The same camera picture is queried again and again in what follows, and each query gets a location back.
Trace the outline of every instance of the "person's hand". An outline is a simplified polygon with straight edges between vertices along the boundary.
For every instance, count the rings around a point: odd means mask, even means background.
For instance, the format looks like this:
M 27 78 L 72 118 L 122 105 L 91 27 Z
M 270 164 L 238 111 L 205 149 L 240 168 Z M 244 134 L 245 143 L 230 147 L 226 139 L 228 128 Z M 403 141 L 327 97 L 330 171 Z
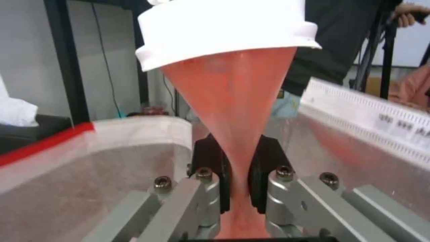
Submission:
M 430 14 L 430 8 L 414 5 L 412 3 L 402 3 L 396 7 L 394 18 L 399 18 L 399 28 L 406 28 L 415 24 L 416 20 L 412 12 L 422 12 Z

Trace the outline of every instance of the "gray wall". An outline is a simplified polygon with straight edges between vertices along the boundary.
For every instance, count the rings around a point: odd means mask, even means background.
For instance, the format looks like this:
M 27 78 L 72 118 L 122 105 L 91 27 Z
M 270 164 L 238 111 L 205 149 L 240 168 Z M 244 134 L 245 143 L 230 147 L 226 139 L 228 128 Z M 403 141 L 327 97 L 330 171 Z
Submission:
M 68 1 L 89 114 L 116 117 L 108 75 L 89 3 Z M 130 11 L 96 5 L 117 101 L 122 111 L 139 108 Z M 68 103 L 42 0 L 0 2 L 0 72 L 10 96 L 39 106 L 39 113 L 69 116 Z

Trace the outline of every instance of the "red tape edge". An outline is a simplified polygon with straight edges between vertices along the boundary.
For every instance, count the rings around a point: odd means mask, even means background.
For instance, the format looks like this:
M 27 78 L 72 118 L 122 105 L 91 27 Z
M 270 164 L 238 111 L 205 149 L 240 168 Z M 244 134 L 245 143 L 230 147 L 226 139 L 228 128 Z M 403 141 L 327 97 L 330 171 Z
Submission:
M 56 135 L 53 135 L 31 145 L 6 153 L 0 156 L 0 167 L 18 162 L 21 159 L 34 155 L 43 150 L 52 148 L 87 131 L 94 131 L 94 126 L 92 123 L 79 124 L 75 126 L 75 128 L 64 130 Z

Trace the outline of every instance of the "bolt head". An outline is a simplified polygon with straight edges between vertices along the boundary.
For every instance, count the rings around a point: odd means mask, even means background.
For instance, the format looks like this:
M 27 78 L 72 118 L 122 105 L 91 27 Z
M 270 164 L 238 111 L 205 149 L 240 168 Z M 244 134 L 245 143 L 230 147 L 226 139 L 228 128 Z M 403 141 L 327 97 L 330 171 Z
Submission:
M 331 172 L 321 173 L 319 179 L 332 190 L 337 190 L 339 188 L 339 178 Z
M 190 177 L 191 175 L 191 164 L 187 164 L 187 176 Z
M 196 178 L 203 183 L 212 181 L 212 169 L 208 167 L 201 167 L 196 171 Z
M 292 181 L 294 178 L 294 170 L 289 166 L 279 166 L 276 169 L 276 177 L 282 181 Z
M 156 192 L 164 193 L 169 192 L 172 189 L 172 180 L 170 180 L 170 177 L 163 176 L 163 177 L 157 177 L 154 180 L 154 190 Z

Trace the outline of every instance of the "white paper towel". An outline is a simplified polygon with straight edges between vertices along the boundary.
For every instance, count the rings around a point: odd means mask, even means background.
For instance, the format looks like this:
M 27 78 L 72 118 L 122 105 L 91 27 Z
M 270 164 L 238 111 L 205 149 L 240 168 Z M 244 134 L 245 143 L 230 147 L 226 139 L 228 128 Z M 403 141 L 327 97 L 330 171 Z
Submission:
M 34 127 L 38 125 L 34 119 L 36 114 L 36 105 L 9 97 L 3 78 L 0 75 L 0 124 Z

